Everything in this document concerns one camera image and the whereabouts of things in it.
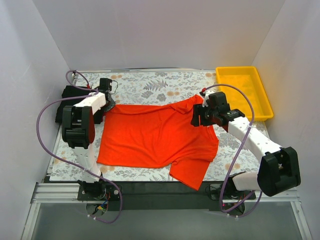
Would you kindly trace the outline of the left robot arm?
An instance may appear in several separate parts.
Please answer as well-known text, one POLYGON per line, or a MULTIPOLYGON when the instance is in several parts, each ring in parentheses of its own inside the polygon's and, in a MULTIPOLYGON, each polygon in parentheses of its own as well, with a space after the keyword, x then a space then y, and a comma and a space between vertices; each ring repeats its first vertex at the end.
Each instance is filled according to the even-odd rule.
POLYGON ((62 139, 72 149, 78 164, 84 168, 82 179, 77 182, 82 187, 82 193, 95 199, 102 200, 107 193, 106 184, 98 178, 102 173, 95 159, 93 142, 96 136, 95 124, 103 121, 103 115, 115 106, 112 99, 114 81, 101 78, 94 89, 98 96, 85 96, 84 88, 67 86, 62 96, 67 98, 60 104, 56 119, 62 124, 62 139))

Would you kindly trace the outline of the orange t-shirt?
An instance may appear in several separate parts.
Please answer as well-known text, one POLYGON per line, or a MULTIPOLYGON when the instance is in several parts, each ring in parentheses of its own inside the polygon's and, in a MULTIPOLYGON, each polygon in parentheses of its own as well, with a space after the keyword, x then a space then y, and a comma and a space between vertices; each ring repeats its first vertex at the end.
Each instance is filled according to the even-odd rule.
POLYGON ((193 106, 203 99, 156 105, 119 104, 105 114, 97 162, 102 165, 162 168, 199 190, 219 148, 213 127, 191 125, 193 106))

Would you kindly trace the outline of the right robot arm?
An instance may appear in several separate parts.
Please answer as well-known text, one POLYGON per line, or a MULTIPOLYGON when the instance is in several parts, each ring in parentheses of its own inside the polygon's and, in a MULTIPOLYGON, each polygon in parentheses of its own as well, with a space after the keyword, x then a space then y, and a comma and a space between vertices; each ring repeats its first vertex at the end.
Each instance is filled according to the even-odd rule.
POLYGON ((191 125, 217 125, 241 141, 259 162, 257 172, 228 173, 222 185, 233 191, 260 191, 272 197, 301 184, 298 154, 292 147, 282 147, 252 126, 245 114, 231 109, 223 92, 203 89, 202 104, 193 106, 191 125))

